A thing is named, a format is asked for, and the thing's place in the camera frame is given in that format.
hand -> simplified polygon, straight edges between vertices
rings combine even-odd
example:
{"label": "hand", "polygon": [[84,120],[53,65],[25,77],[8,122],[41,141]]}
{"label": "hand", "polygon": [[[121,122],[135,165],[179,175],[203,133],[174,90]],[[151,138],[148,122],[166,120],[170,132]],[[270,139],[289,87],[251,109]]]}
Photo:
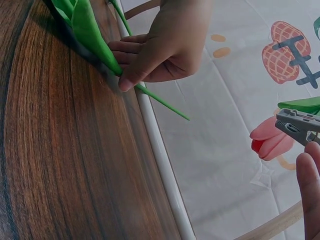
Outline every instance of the hand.
{"label": "hand", "polygon": [[193,75],[199,68],[213,0],[161,1],[150,31],[109,43],[123,69],[119,87],[164,82]]}
{"label": "hand", "polygon": [[296,159],[306,240],[320,240],[320,146],[310,142]]}

clip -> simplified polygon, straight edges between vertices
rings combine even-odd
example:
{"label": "clip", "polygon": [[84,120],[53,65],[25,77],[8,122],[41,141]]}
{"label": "clip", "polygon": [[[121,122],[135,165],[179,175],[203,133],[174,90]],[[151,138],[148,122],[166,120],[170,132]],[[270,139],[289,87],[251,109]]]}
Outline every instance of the clip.
{"label": "clip", "polygon": [[308,142],[316,142],[320,145],[320,117],[295,109],[283,108],[276,115],[275,127],[298,143],[306,146]]}

fingernail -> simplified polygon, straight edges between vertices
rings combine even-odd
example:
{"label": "fingernail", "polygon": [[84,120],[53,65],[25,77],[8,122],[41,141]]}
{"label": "fingernail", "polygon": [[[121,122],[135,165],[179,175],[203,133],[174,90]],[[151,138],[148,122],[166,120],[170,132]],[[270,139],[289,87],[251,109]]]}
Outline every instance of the fingernail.
{"label": "fingernail", "polygon": [[119,82],[119,88],[122,92],[129,91],[133,86],[134,86],[134,84],[131,81],[129,81],[128,79],[122,79]]}

wooden table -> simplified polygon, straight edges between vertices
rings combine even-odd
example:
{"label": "wooden table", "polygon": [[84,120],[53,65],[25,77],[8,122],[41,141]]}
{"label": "wooden table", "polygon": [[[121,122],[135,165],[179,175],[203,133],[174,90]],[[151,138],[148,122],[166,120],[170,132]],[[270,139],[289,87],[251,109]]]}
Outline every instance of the wooden table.
{"label": "wooden table", "polygon": [[135,92],[77,54],[47,5],[0,0],[0,239],[180,239]]}

red tulip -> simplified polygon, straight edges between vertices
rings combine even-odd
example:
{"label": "red tulip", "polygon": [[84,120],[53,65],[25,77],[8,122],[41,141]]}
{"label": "red tulip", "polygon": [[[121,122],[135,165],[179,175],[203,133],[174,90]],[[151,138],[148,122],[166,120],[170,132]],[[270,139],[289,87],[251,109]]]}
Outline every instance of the red tulip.
{"label": "red tulip", "polygon": [[275,127],[277,118],[272,116],[262,122],[250,134],[251,148],[259,158],[270,161],[281,154],[288,152],[295,140]]}

